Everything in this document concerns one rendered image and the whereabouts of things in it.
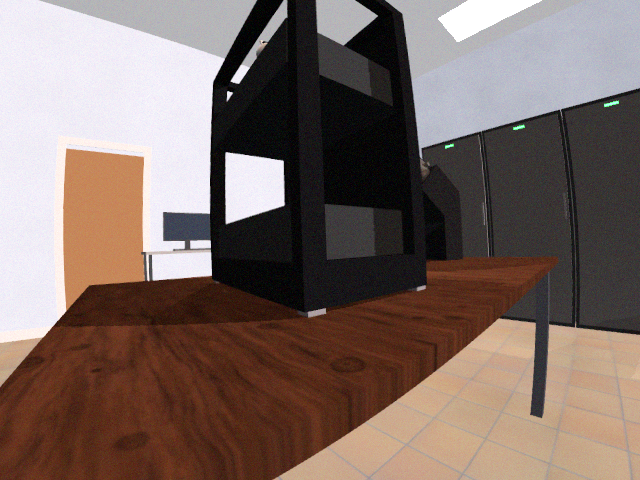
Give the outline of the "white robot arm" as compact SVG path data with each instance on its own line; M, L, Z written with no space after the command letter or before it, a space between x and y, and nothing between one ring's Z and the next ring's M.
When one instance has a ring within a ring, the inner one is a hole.
M258 49L256 51L256 57L258 57L258 55L261 53L261 51L263 50L263 48L265 47L266 44L267 43L263 43L258 47ZM429 167L430 164L429 164L429 162L424 162L420 158L420 165L421 165L422 182L423 182L426 179L426 177L429 175L430 170L428 169L428 167Z

